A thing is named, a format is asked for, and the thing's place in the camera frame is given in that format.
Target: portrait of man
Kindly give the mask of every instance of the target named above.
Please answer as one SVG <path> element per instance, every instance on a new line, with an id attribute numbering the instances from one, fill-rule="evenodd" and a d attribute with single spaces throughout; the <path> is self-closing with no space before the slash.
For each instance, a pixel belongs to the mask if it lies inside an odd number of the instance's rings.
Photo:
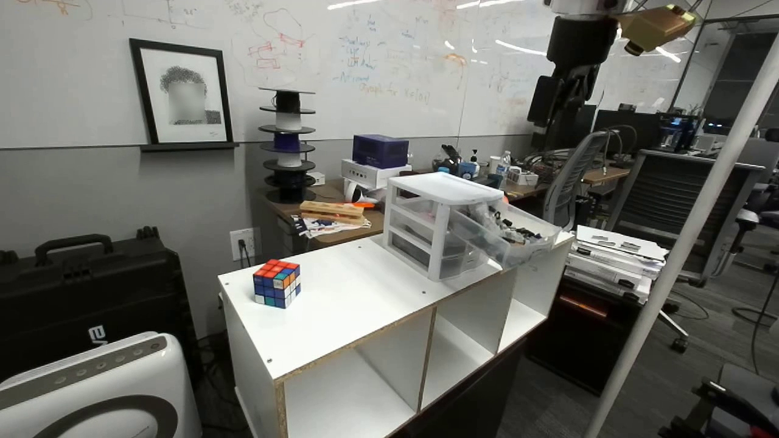
<path id="1" fill-rule="evenodd" d="M 147 142 L 233 141 L 221 51 L 129 39 Z"/>
<path id="2" fill-rule="evenodd" d="M 207 84 L 197 71 L 172 66 L 163 76 L 163 89 L 174 107 L 172 124 L 221 124 L 217 110 L 207 110 Z"/>

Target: white air purifier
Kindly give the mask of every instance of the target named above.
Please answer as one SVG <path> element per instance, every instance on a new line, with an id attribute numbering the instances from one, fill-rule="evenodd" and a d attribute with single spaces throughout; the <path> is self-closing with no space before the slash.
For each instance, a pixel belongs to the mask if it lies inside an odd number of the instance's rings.
<path id="1" fill-rule="evenodd" d="M 0 438 L 199 438 L 180 343 L 138 333 L 0 385 Z"/>

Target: computer monitor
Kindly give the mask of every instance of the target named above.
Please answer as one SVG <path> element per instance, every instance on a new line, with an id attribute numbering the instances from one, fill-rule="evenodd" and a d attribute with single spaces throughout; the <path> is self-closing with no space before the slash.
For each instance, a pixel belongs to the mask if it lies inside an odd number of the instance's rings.
<path id="1" fill-rule="evenodd" d="M 627 152 L 636 156 L 639 149 L 657 149 L 662 141 L 662 113 L 639 111 L 595 111 L 592 130 L 617 129 L 617 142 L 609 146 L 609 156 Z"/>

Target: white pole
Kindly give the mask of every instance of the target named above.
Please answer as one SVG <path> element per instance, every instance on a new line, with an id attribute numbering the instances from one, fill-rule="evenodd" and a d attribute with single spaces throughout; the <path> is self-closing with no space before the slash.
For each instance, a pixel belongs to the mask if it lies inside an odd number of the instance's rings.
<path id="1" fill-rule="evenodd" d="M 627 372 L 631 372 L 642 343 L 648 340 L 659 309 L 662 309 L 673 280 L 679 276 L 681 264 L 684 264 L 694 240 L 698 239 L 698 234 L 713 209 L 713 201 L 723 191 L 723 185 L 727 183 L 731 169 L 738 162 L 738 156 L 741 152 L 752 125 L 757 124 L 766 99 L 773 91 L 776 79 L 779 79 L 779 35 L 773 39 L 772 51 L 766 54 L 766 58 L 757 73 L 757 79 L 754 79 L 741 110 L 735 116 L 735 124 L 726 139 L 726 146 L 721 149 L 718 158 L 716 158 L 716 162 L 700 187 L 700 194 L 684 220 L 684 228 L 670 252 L 664 269 L 659 273 L 659 276 L 651 284 L 650 302 L 638 314 L 633 333 L 631 333 L 622 353 L 616 360 L 616 368 L 614 368 L 614 372 L 605 382 L 605 389 L 601 393 L 598 409 L 587 427 L 587 438 L 595 438 L 601 433 L 605 415 L 609 415 L 617 392 L 622 389 Z"/>

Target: black case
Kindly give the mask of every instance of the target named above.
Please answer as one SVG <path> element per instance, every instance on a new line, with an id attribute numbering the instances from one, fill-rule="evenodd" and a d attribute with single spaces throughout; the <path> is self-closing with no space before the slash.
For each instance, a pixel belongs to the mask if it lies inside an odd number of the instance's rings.
<path id="1" fill-rule="evenodd" d="M 156 228 L 73 235 L 0 258 L 0 380 L 141 331 L 172 333 L 201 372 L 180 260 Z"/>

